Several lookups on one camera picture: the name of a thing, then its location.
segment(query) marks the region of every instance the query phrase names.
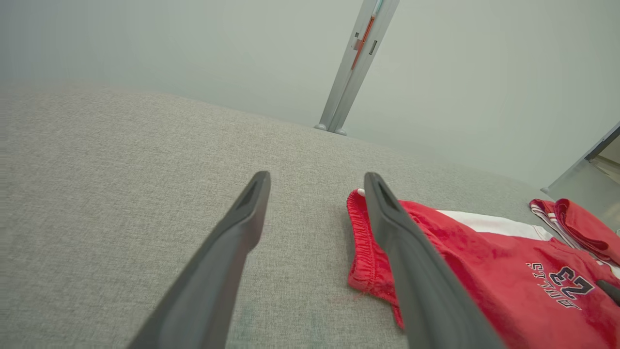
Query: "gray fabric upholstery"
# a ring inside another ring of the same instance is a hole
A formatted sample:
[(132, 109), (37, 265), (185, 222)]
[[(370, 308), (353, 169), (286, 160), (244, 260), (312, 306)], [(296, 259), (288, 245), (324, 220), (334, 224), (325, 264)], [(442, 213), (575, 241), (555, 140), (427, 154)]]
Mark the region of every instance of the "gray fabric upholstery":
[(523, 183), (176, 96), (6, 93), (2, 343), (126, 345), (252, 175), (269, 170), (232, 347), (403, 346), (386, 302), (347, 286), (345, 200), (397, 197), (539, 224)]

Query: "gray wall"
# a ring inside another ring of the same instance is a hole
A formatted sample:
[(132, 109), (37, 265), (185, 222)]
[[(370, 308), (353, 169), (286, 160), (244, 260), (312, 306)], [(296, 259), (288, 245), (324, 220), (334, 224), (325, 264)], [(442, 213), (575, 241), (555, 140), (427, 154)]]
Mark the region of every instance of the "gray wall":
[(351, 137), (550, 185), (620, 120), (620, 1), (402, 0)]
[(0, 81), (161, 91), (318, 123), (361, 0), (0, 1)]
[[(360, 4), (3, 1), (0, 81), (162, 91), (312, 126)], [(547, 186), (618, 122), (619, 13), (618, 0), (401, 0), (345, 129)]]

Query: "red clothing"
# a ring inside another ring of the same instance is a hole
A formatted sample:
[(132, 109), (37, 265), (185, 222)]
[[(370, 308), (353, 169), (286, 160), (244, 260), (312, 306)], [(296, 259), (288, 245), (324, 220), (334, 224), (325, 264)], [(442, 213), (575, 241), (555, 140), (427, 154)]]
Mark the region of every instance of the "red clothing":
[(612, 260), (620, 265), (620, 237), (586, 209), (568, 199), (557, 202), (534, 199), (529, 205), (534, 213), (542, 211), (551, 222), (557, 222), (561, 233), (569, 235), (582, 248), (603, 261)]
[[(602, 279), (620, 287), (608, 266), (556, 239), (476, 232), (424, 205), (400, 203), (510, 348), (620, 346), (620, 307), (595, 284)], [(347, 209), (355, 238), (348, 283), (390, 302), (402, 327), (388, 256), (374, 241), (366, 199), (352, 192)]]

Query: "orange strip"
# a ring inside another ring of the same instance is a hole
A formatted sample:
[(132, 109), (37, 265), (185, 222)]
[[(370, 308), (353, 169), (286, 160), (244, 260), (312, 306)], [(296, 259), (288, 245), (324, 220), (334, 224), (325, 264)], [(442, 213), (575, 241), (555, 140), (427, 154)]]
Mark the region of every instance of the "orange strip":
[(355, 64), (357, 63), (357, 59), (360, 57), (361, 49), (364, 48), (364, 44), (366, 43), (366, 39), (368, 39), (368, 34), (370, 33), (370, 29), (373, 27), (374, 17), (370, 17), (370, 22), (366, 27), (366, 32), (364, 33), (364, 37), (361, 40), (360, 47), (357, 49), (357, 55), (355, 56), (355, 60), (353, 61), (353, 66), (351, 70), (355, 68)]

